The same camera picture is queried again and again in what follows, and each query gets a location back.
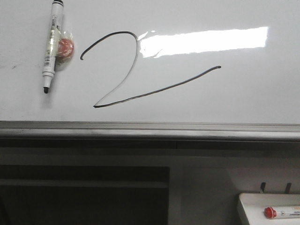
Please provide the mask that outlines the white black whiteboard marker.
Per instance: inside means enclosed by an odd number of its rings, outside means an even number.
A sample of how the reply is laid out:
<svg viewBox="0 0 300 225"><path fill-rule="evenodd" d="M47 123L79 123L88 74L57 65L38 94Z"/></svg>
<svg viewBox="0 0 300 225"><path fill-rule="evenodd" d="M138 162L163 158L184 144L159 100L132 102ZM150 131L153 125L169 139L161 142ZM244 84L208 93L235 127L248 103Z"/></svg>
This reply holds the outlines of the white black whiteboard marker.
<svg viewBox="0 0 300 225"><path fill-rule="evenodd" d="M60 30L63 22L64 2L54 0L52 2L51 16L49 22L49 32L46 43L46 52L44 59L44 68L42 77L44 79L44 93L48 94L55 75L56 56L60 39Z"/></svg>

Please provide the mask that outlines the white whiteboard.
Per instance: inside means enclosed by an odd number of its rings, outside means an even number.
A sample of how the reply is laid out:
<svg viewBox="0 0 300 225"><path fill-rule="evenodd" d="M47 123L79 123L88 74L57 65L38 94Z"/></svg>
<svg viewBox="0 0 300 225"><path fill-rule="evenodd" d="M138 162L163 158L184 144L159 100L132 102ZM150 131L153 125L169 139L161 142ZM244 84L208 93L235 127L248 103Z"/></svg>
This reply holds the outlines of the white whiteboard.
<svg viewBox="0 0 300 225"><path fill-rule="evenodd" d="M299 140L299 1L66 0L46 94L51 6L0 3L1 137Z"/></svg>

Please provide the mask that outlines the red capped whiteboard marker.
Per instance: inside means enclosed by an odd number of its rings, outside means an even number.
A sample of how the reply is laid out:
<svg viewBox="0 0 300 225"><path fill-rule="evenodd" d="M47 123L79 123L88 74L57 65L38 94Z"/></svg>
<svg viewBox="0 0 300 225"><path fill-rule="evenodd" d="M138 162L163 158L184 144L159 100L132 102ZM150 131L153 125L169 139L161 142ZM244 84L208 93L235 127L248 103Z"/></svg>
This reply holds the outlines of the red capped whiteboard marker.
<svg viewBox="0 0 300 225"><path fill-rule="evenodd" d="M290 219L300 217L299 206L267 207L263 212L268 219Z"/></svg>

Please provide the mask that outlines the red round magnet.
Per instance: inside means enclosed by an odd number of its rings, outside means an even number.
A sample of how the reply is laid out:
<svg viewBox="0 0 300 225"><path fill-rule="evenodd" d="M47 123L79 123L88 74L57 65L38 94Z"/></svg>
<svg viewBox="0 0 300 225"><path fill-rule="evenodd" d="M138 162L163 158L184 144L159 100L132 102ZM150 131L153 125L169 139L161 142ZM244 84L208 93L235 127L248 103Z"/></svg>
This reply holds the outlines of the red round magnet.
<svg viewBox="0 0 300 225"><path fill-rule="evenodd" d="M72 33L63 31L60 33L58 49L56 53L55 70L62 71L70 64L75 52L75 44Z"/></svg>

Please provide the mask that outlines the white marker tray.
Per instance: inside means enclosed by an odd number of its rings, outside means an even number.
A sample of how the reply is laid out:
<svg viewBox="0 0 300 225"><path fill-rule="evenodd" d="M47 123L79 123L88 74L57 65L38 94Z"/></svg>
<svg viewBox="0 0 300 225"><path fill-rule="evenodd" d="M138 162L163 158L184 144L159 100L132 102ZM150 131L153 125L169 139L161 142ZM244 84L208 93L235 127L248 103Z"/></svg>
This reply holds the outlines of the white marker tray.
<svg viewBox="0 0 300 225"><path fill-rule="evenodd" d="M299 194L255 194L239 195L237 212L243 225L298 225L299 218L267 218L265 209L272 207L280 215L284 208L300 206Z"/></svg>

